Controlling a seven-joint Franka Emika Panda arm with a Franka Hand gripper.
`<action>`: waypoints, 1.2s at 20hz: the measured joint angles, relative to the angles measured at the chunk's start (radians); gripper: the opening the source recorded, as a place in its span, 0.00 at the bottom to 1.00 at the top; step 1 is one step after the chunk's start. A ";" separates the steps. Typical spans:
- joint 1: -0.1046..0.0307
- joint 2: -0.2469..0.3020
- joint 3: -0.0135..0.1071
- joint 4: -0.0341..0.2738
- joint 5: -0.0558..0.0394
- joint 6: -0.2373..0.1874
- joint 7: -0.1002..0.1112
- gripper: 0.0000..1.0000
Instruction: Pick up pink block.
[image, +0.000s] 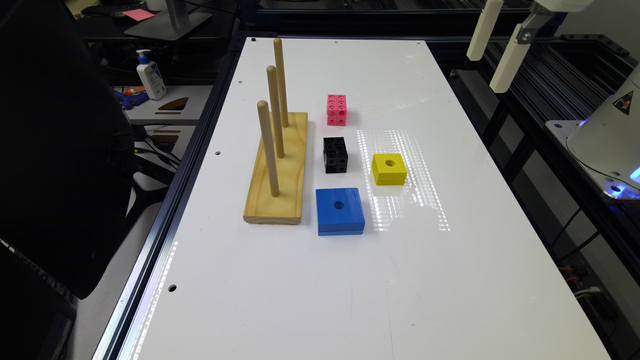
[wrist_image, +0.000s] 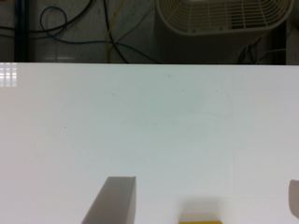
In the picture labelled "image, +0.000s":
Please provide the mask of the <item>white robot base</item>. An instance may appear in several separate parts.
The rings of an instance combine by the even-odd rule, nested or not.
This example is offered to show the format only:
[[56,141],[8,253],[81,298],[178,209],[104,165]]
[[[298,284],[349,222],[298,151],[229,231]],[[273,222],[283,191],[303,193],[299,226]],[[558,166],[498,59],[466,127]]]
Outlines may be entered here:
[[639,70],[585,120],[546,127],[607,197],[639,199]]

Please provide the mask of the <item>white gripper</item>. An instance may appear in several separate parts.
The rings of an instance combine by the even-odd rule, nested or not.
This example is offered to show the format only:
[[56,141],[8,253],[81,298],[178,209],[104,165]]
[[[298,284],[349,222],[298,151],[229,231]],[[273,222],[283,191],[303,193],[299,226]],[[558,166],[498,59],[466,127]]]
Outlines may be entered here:
[[[505,93],[509,89],[537,31],[555,13],[580,12],[593,2],[594,0],[534,0],[529,16],[522,24],[516,25],[494,72],[489,84],[493,92]],[[470,61],[479,61],[482,58],[502,6],[503,0],[486,1],[466,53]]]

